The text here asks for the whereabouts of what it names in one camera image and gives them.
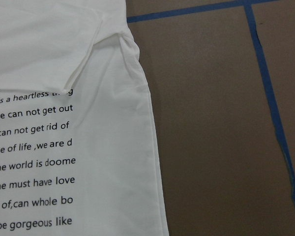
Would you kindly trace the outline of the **white long-sleeve printed shirt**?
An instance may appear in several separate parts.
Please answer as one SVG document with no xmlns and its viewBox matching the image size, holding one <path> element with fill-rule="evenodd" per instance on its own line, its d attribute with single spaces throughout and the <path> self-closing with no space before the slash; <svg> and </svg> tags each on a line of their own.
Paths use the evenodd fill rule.
<svg viewBox="0 0 295 236">
<path fill-rule="evenodd" d="M 0 236 L 166 236 L 123 0 L 0 0 Z"/>
</svg>

